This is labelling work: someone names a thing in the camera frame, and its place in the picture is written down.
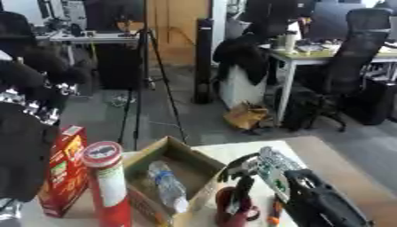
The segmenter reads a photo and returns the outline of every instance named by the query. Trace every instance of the office chair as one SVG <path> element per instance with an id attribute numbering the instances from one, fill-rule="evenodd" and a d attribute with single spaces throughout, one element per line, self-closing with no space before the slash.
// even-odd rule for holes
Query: office chair
<path id="1" fill-rule="evenodd" d="M 365 89 L 365 73 L 389 36 L 391 11 L 386 9 L 357 9 L 346 16 L 348 34 L 330 62 L 315 73 L 299 75 L 298 80 L 318 96 L 307 129 L 311 129 L 320 115 L 340 123 L 340 101 Z"/>

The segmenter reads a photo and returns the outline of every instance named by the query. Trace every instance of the cereal box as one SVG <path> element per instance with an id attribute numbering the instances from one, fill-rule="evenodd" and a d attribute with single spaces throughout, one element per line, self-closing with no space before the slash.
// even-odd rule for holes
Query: cereal box
<path id="1" fill-rule="evenodd" d="M 87 188 L 82 150 L 87 146 L 85 129 L 70 126 L 61 131 L 51 148 L 50 165 L 38 197 L 46 215 L 62 217 Z"/>

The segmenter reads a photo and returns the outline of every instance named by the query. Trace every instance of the screwdriver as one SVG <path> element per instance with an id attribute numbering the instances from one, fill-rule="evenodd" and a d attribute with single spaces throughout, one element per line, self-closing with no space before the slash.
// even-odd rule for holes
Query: screwdriver
<path id="1" fill-rule="evenodd" d="M 283 211 L 283 204 L 281 200 L 276 196 L 273 199 L 273 204 L 271 206 L 271 210 L 268 216 L 268 223 L 271 227 L 276 227 L 280 224 L 280 216 Z"/>

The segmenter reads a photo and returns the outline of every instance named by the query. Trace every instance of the camera tripod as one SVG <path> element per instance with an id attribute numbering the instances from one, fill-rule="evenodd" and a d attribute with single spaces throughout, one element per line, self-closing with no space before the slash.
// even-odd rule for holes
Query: camera tripod
<path id="1" fill-rule="evenodd" d="M 140 56 L 142 56 L 142 74 L 138 74 L 138 85 L 136 88 L 136 125 L 135 125 L 135 130 L 134 130 L 134 149 L 137 151 L 137 142 L 139 140 L 139 126 L 140 126 L 140 120 L 141 120 L 141 113 L 142 113 L 142 87 L 145 83 L 154 83 L 157 81 L 163 81 L 166 87 L 167 91 L 167 96 L 168 99 L 171 103 L 171 107 L 173 109 L 173 113 L 175 116 L 175 121 L 176 125 L 179 129 L 179 132 L 181 134 L 181 139 L 182 141 L 186 144 L 186 137 L 183 132 L 181 120 L 179 117 L 179 112 L 178 109 L 176 108 L 175 105 L 175 100 L 172 95 L 171 89 L 169 88 L 169 80 L 166 75 L 166 70 L 164 68 L 164 65 L 162 63 L 161 57 L 160 57 L 160 52 L 159 52 L 159 44 L 154 36 L 154 33 L 152 32 L 151 29 L 148 28 L 147 25 L 147 19 L 146 15 L 144 15 L 144 28 L 140 29 L 139 31 L 136 32 L 136 35 L 139 35 L 138 39 L 138 46 L 137 46 L 137 51 L 139 52 Z M 161 78 L 159 79 L 151 79 L 149 76 L 149 41 L 148 39 L 150 38 L 150 41 L 152 42 L 152 48 L 154 50 L 154 53 L 156 54 L 156 59 L 158 61 L 159 67 L 160 67 L 160 72 L 161 72 Z M 127 104 L 124 106 L 124 117 L 122 120 L 122 126 L 121 126 L 121 133 L 118 142 L 122 144 L 122 140 L 124 138 L 124 131 L 126 128 L 126 123 L 127 123 L 127 118 L 128 118 L 128 113 L 129 113 L 129 108 L 130 108 L 130 102 L 132 100 L 132 93 L 133 90 L 132 88 L 128 89 L 128 98 L 127 98 Z"/>

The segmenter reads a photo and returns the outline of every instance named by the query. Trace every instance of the table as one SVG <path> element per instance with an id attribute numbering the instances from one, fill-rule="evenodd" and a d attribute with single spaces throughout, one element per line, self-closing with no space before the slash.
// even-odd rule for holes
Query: table
<path id="1" fill-rule="evenodd" d="M 65 43 L 67 46 L 67 56 L 69 58 L 70 65 L 74 65 L 74 52 L 73 46 L 75 44 L 132 44 L 137 45 L 137 41 L 139 39 L 139 35 L 134 37 L 125 37 L 120 36 L 123 33 L 96 33 L 94 36 L 81 36 L 76 37 L 70 34 L 66 34 L 65 32 L 58 32 L 55 35 L 50 37 L 50 42 L 52 43 Z M 95 56 L 94 47 L 91 46 L 93 55 Z"/>
<path id="2" fill-rule="evenodd" d="M 39 42 L 47 42 L 50 40 L 51 37 L 53 37 L 54 35 L 56 35 L 58 33 L 58 31 L 53 31 L 53 32 L 49 32 L 46 33 L 45 35 L 37 35 L 35 37 L 35 39 Z"/>
<path id="3" fill-rule="evenodd" d="M 320 175 L 325 181 L 335 185 L 350 200 L 352 200 L 369 218 L 375 220 L 377 227 L 390 227 L 395 225 L 395 210 L 397 210 L 397 198 L 388 190 L 377 184 L 352 164 L 344 160 L 328 145 L 316 137 L 288 138 L 284 141 L 259 141 L 240 144 L 204 145 L 194 147 L 202 153 L 229 163 L 238 157 L 248 153 L 255 153 L 261 147 L 271 145 L 284 155 L 304 165 L 305 162 L 311 169 Z M 255 182 L 251 196 L 254 205 L 261 208 L 262 215 L 257 221 L 247 224 L 247 227 L 266 227 L 264 218 L 269 205 L 269 199 L 273 192 L 261 181 Z M 134 212 L 134 227 L 151 227 L 142 216 Z M 193 227 L 215 227 L 214 225 L 214 198 L 212 198 L 191 221 Z M 37 201 L 28 203 L 24 208 L 21 226 L 29 227 L 70 227 L 85 226 L 94 227 L 97 223 L 94 219 L 92 199 L 88 191 L 74 204 L 64 219 L 46 217 Z M 296 227 L 291 218 L 283 213 L 281 225 L 283 227 Z"/>
<path id="4" fill-rule="evenodd" d="M 286 78 L 283 85 L 283 94 L 277 111 L 276 125 L 281 125 L 284 119 L 285 109 L 290 98 L 292 83 L 295 76 L 296 66 L 323 65 L 334 55 L 334 51 L 316 51 L 309 55 L 301 52 L 286 53 L 285 51 L 269 50 L 271 57 L 283 61 L 286 64 Z M 397 50 L 380 52 L 372 63 L 394 63 L 397 62 Z"/>

